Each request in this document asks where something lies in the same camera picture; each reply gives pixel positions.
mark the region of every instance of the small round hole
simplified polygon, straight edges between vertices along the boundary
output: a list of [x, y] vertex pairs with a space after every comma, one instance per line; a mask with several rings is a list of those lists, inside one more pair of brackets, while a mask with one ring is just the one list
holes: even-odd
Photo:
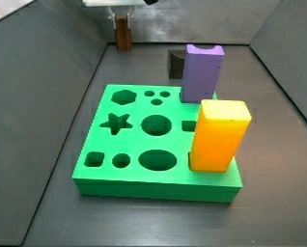
[[169, 97], [170, 95], [171, 95], [171, 93], [167, 91], [161, 92], [161, 96], [163, 96], [163, 97]]
[[131, 158], [126, 153], [119, 153], [113, 159], [113, 164], [117, 168], [126, 168], [130, 163]]
[[151, 171], [167, 171], [177, 165], [177, 157], [169, 151], [146, 151], [138, 158], [139, 164]]
[[154, 91], [146, 91], [145, 95], [146, 96], [155, 96], [155, 92]]
[[154, 105], [162, 105], [163, 104], [163, 101], [159, 98], [155, 98], [155, 99], [151, 100], [151, 103]]

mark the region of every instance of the gray wall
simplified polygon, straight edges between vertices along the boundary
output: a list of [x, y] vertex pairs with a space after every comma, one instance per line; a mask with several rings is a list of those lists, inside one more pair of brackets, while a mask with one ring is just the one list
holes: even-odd
[[285, 0], [251, 48], [307, 118], [307, 0]]
[[105, 47], [79, 0], [0, 22], [0, 245], [23, 242]]
[[[135, 42], [210, 42], [250, 44], [281, 0], [161, 0], [135, 7]], [[114, 41], [105, 7], [86, 8]], [[114, 8], [119, 14], [129, 10]]]

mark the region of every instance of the table surface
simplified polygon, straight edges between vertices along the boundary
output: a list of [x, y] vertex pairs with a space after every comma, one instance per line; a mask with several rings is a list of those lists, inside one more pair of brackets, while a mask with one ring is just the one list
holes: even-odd
[[137, 44], [119, 52], [109, 46], [25, 246], [307, 245], [307, 123], [247, 46], [223, 46], [217, 88], [219, 98], [243, 100], [253, 115], [234, 203], [79, 194], [71, 175], [106, 84], [179, 86], [169, 78], [169, 51], [185, 48]]

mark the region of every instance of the hexagonal hole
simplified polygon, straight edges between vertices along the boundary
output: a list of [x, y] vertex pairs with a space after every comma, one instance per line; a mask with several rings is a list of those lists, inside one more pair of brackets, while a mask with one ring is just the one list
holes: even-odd
[[137, 93], [130, 90], [122, 90], [117, 93], [114, 93], [111, 101], [121, 104], [131, 104], [135, 102], [137, 99]]
[[169, 151], [151, 150], [139, 156], [139, 164], [151, 171], [167, 171], [177, 165], [177, 157]]

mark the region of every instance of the circular hole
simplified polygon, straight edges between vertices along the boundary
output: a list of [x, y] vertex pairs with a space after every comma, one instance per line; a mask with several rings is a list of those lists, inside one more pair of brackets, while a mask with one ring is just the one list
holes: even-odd
[[142, 129], [149, 135], [162, 136], [166, 135], [173, 129], [171, 120], [162, 115], [149, 116], [142, 121]]
[[161, 92], [161, 96], [163, 96], [163, 97], [169, 97], [170, 95], [171, 95], [171, 93], [167, 91]]
[[130, 163], [131, 158], [126, 153], [119, 153], [113, 159], [113, 164], [117, 168], [126, 168]]
[[167, 171], [177, 165], [177, 157], [169, 151], [146, 151], [139, 156], [139, 164], [151, 171]]
[[155, 92], [154, 92], [154, 91], [146, 91], [146, 92], [145, 92], [145, 95], [146, 95], [146, 96], [155, 96]]
[[163, 101], [162, 101], [159, 98], [157, 98], [157, 99], [153, 99], [153, 100], [151, 100], [151, 103], [153, 103], [154, 105], [162, 105], [162, 104], [163, 104]]

